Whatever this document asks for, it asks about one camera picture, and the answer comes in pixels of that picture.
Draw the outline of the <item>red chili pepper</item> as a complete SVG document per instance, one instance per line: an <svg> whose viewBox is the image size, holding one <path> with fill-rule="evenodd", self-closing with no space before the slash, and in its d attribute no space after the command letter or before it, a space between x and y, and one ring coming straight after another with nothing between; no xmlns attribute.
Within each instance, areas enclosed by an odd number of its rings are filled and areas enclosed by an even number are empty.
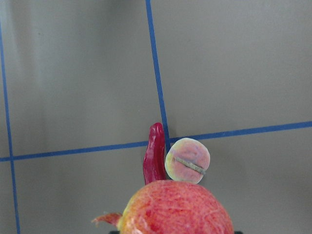
<svg viewBox="0 0 312 234"><path fill-rule="evenodd" d="M157 122L149 129L149 140L143 158L143 176L145 184L165 180L164 165L165 135L163 126Z"/></svg>

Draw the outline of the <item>pink peach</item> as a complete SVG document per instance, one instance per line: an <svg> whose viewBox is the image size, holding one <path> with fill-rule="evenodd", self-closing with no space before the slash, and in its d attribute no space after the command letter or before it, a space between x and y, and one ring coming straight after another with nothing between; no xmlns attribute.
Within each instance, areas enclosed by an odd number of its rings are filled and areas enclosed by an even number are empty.
<svg viewBox="0 0 312 234"><path fill-rule="evenodd" d="M170 148L165 158L165 170L172 180L198 184L209 168L210 159L205 145L185 137Z"/></svg>

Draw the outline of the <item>red pomegranate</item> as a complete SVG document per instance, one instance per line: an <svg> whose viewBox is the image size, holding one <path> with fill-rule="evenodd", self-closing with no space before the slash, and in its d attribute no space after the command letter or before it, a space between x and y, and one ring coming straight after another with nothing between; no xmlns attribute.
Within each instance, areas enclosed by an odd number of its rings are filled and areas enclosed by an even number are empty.
<svg viewBox="0 0 312 234"><path fill-rule="evenodd" d="M233 234L232 220L213 194L198 184L158 180L138 190L123 213L96 217L121 234Z"/></svg>

